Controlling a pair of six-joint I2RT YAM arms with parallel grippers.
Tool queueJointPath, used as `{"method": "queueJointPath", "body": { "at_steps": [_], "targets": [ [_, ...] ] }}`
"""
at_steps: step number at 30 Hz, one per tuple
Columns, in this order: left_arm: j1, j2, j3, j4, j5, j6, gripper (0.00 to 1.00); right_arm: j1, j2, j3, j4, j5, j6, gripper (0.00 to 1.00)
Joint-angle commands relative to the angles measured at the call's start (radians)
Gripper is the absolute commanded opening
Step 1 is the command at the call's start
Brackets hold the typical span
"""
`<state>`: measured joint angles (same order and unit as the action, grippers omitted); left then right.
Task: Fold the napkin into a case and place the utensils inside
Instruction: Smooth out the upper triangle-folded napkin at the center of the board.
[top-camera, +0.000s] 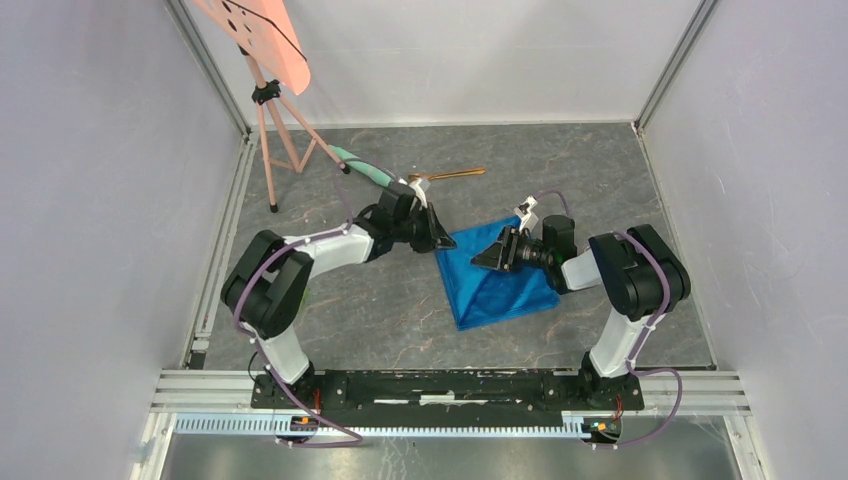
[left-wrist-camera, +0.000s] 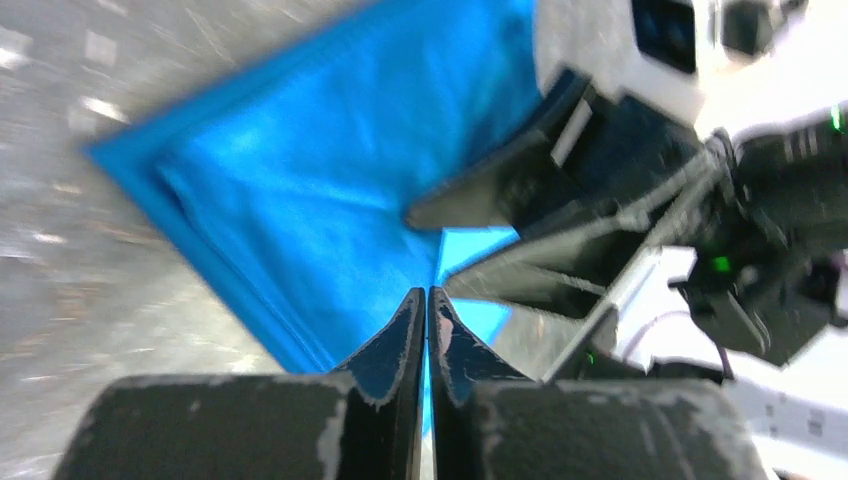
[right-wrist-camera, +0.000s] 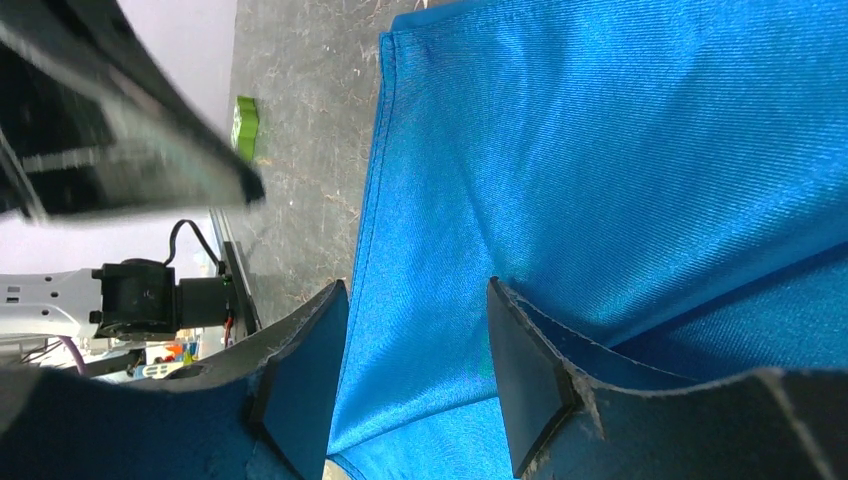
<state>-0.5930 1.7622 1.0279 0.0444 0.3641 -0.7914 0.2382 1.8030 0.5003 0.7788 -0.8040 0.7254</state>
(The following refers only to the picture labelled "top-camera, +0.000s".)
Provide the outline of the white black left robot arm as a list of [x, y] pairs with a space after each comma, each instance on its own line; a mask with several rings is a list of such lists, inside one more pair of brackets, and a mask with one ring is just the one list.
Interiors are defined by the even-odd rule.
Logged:
[[257, 233], [220, 292], [236, 328], [246, 334], [277, 381], [275, 392], [290, 407], [314, 394], [307, 375], [312, 363], [293, 323], [313, 278], [349, 265], [365, 264], [404, 243], [417, 253], [453, 250], [424, 191], [404, 183], [384, 187], [379, 200], [342, 225], [302, 236]]

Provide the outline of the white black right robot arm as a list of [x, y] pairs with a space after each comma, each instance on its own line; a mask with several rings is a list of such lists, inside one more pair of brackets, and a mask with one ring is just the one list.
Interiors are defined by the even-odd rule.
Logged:
[[575, 222], [549, 215], [534, 239], [524, 229], [506, 226], [496, 240], [475, 255], [477, 267], [514, 273], [524, 267], [543, 272], [559, 295], [603, 286], [611, 311], [596, 344], [584, 355], [576, 380], [580, 400], [602, 408], [617, 395], [635, 389], [635, 360], [650, 332], [691, 292], [681, 261], [653, 226], [605, 233], [577, 251]]

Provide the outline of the blue cloth napkin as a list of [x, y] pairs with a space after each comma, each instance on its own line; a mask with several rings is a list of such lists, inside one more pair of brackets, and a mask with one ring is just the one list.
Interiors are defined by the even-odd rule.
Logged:
[[453, 232], [457, 247], [437, 250], [435, 258], [458, 331], [467, 331], [555, 308], [560, 297], [542, 271], [524, 268], [505, 273], [485, 269], [471, 259], [491, 246], [506, 226], [518, 226], [516, 216]]

